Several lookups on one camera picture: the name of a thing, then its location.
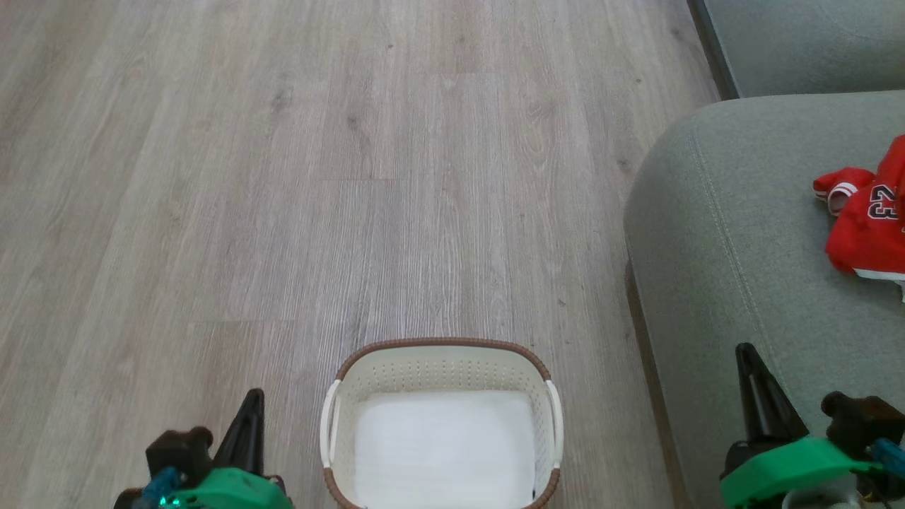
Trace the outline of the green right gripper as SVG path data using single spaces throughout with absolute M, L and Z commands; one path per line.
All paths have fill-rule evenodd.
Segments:
M 809 431 L 753 344 L 735 348 L 747 440 L 728 448 L 720 476 L 726 509 L 864 509 L 850 460 Z

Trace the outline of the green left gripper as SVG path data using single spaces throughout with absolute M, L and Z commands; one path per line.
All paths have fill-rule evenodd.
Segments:
M 249 390 L 214 455 L 219 469 L 164 496 L 163 509 L 294 509 L 280 476 L 256 476 L 264 470 L 264 415 L 263 389 Z

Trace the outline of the red basketball jersey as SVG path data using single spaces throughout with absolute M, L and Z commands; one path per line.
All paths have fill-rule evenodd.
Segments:
M 899 284 L 905 300 L 905 134 L 876 171 L 846 167 L 812 183 L 835 218 L 825 252 L 831 264 L 863 279 Z

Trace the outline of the white laundry basket brown rim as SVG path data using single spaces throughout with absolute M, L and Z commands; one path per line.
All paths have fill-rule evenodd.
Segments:
M 564 457 L 559 390 L 531 350 L 416 338 L 349 356 L 323 401 L 340 509 L 546 509 Z

